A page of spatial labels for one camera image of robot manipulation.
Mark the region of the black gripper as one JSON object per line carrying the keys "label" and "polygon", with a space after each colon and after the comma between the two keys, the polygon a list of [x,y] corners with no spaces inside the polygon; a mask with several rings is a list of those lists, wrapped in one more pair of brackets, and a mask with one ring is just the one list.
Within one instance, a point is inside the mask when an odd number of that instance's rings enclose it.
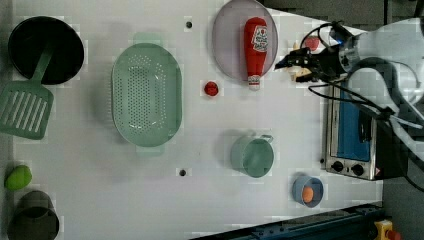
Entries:
{"label": "black gripper", "polygon": [[308,47],[293,50],[277,62],[274,65],[274,69],[278,70],[293,66],[305,67],[309,62],[311,65],[308,69],[315,77],[313,75],[298,76],[295,78],[295,82],[317,82],[317,78],[327,82],[338,79],[342,74],[346,73],[339,60],[338,47],[325,48],[320,53],[312,55]]}

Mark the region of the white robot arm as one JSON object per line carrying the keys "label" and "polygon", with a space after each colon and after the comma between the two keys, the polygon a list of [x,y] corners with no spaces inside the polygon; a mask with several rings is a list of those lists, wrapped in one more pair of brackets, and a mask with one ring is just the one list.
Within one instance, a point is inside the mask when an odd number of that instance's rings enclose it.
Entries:
{"label": "white robot arm", "polygon": [[306,68],[311,71],[309,81],[339,88],[349,103],[390,127],[422,159],[423,20],[406,19],[360,34],[335,21],[327,26],[334,45],[325,44],[319,53],[303,46],[275,67]]}

